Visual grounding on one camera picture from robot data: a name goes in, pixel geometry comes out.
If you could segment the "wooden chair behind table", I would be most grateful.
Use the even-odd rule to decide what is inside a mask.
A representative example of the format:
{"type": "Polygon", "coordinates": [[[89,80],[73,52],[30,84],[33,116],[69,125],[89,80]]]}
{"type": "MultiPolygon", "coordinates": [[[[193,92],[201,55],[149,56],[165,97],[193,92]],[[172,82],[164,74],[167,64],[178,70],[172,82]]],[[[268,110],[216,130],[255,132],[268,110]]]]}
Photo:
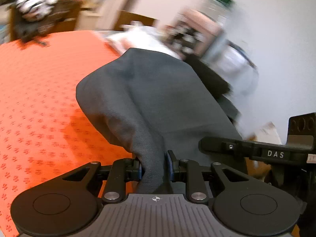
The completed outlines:
{"type": "Polygon", "coordinates": [[[120,10],[118,19],[112,28],[113,31],[123,31],[122,25],[129,25],[132,22],[140,22],[144,26],[154,26],[156,23],[155,18],[146,17],[143,15],[120,10]]]}

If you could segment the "white folded clothes stack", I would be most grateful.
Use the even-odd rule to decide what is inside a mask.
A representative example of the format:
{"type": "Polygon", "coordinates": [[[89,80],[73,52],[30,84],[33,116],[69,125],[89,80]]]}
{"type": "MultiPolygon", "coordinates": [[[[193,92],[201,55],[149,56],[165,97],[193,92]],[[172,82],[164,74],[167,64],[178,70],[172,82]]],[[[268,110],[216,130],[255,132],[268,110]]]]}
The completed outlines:
{"type": "Polygon", "coordinates": [[[130,48],[137,48],[157,51],[181,59],[178,54],[160,41],[156,28],[151,26],[129,25],[127,31],[116,32],[105,37],[105,42],[119,55],[122,55],[130,48]]]}

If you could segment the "orange patterned table cloth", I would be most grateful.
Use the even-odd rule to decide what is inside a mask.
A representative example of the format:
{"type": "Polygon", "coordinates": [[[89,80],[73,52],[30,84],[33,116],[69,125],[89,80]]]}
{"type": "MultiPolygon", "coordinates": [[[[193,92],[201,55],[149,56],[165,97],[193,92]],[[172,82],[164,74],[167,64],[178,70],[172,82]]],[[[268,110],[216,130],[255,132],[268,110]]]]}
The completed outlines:
{"type": "Polygon", "coordinates": [[[117,54],[93,31],[51,34],[46,45],[1,45],[1,235],[26,189],[91,161],[109,165],[128,152],[110,144],[75,99],[80,80],[117,54]]]}

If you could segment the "clear water bottle green label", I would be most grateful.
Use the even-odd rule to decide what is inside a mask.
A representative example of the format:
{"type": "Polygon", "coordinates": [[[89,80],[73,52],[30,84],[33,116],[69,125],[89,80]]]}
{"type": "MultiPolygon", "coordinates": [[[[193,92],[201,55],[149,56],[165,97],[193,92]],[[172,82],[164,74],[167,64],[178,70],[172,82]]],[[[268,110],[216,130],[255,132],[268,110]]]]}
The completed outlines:
{"type": "Polygon", "coordinates": [[[202,0],[198,11],[225,28],[238,0],[202,0]]]}

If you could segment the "black white striped cloth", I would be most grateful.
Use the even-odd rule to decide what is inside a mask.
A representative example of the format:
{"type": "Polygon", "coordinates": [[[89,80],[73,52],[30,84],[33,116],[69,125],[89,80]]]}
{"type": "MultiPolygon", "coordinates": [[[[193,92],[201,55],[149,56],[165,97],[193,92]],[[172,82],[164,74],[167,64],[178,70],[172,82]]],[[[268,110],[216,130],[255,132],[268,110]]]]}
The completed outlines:
{"type": "Polygon", "coordinates": [[[58,0],[16,0],[15,5],[27,22],[39,22],[51,14],[58,0]]]}

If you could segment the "dark grey garment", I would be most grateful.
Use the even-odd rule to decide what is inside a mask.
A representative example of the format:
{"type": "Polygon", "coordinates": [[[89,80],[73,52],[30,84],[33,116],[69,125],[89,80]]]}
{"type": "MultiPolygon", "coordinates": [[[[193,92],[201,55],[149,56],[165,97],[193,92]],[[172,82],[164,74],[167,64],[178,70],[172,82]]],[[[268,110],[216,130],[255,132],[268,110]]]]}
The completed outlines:
{"type": "Polygon", "coordinates": [[[246,172],[243,157],[199,150],[206,136],[240,139],[218,102],[187,63],[156,51],[131,48],[77,84],[77,102],[111,144],[135,155],[145,169],[137,193],[181,193],[170,183],[166,154],[246,172]]]}

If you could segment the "black folded clothes pile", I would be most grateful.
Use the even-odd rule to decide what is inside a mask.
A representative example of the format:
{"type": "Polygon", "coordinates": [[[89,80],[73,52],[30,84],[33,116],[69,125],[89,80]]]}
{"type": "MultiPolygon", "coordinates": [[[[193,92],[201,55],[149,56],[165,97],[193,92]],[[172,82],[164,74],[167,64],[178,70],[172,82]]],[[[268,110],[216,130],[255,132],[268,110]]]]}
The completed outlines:
{"type": "Polygon", "coordinates": [[[230,85],[222,79],[217,73],[203,63],[195,54],[188,55],[184,62],[189,64],[200,78],[206,89],[211,93],[213,98],[218,102],[229,120],[235,124],[239,116],[239,111],[228,100],[225,95],[231,91],[230,85]]]}

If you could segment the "white plastic bag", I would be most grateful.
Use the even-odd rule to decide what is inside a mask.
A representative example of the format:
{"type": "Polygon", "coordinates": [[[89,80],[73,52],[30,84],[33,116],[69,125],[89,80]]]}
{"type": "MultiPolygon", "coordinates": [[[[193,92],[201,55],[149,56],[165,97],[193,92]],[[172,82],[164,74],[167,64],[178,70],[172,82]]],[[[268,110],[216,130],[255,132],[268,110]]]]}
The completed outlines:
{"type": "Polygon", "coordinates": [[[212,45],[202,61],[229,84],[232,96],[248,96],[258,84],[258,67],[239,45],[220,40],[212,45]]]}

